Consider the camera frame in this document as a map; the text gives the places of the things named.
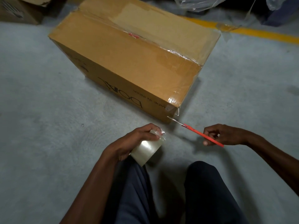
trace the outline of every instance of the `scissors blade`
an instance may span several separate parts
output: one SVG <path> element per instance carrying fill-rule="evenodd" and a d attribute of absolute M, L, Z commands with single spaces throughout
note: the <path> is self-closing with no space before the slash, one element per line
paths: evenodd
<path fill-rule="evenodd" d="M 170 118 L 171 120 L 173 120 L 173 121 L 175 121 L 175 122 L 177 122 L 178 124 L 181 124 L 179 121 L 177 121 L 177 120 L 175 120 L 175 119 L 173 119 L 173 118 Z"/>

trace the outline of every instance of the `person's left arm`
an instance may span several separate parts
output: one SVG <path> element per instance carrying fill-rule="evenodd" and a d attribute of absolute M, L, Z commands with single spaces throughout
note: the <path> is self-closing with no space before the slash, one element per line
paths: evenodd
<path fill-rule="evenodd" d="M 101 222 L 117 162 L 127 158 L 141 141 L 158 140 L 159 136 L 150 130 L 161 131 L 156 125 L 147 124 L 111 143 L 103 151 L 60 224 Z"/>

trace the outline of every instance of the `pants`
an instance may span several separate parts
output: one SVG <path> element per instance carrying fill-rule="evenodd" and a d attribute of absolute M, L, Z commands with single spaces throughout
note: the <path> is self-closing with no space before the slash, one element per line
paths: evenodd
<path fill-rule="evenodd" d="M 146 169 L 132 157 L 120 163 L 102 223 L 159 223 Z M 186 224 L 247 224 L 247 220 L 214 166 L 192 163 L 185 180 Z"/>

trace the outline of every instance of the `large brown cardboard box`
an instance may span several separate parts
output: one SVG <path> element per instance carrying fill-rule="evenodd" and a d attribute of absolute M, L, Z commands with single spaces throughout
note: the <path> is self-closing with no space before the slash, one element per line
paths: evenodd
<path fill-rule="evenodd" d="M 169 122 L 219 33 L 140 0 L 85 0 L 49 37 L 86 77 Z"/>
<path fill-rule="evenodd" d="M 0 21 L 39 24 L 51 0 L 0 0 Z"/>

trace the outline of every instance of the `red scissors handle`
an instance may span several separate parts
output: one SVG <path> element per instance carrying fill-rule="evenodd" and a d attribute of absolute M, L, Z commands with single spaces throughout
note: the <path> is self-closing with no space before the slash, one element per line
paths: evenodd
<path fill-rule="evenodd" d="M 211 138 L 211 137 L 209 137 L 209 136 L 203 134 L 202 132 L 199 132 L 199 131 L 193 129 L 191 126 L 188 126 L 188 125 L 186 125 L 186 124 L 184 124 L 184 126 L 185 126 L 188 130 L 191 130 L 191 131 L 193 131 L 194 133 L 199 134 L 200 136 L 204 137 L 205 139 L 207 139 L 207 140 L 209 140 L 209 141 L 211 141 L 211 142 L 213 142 L 213 143 L 215 143 L 215 144 L 217 144 L 217 145 L 219 145 L 219 146 L 221 146 L 221 147 L 224 147 L 223 144 L 219 143 L 218 141 L 215 141 L 213 138 Z"/>

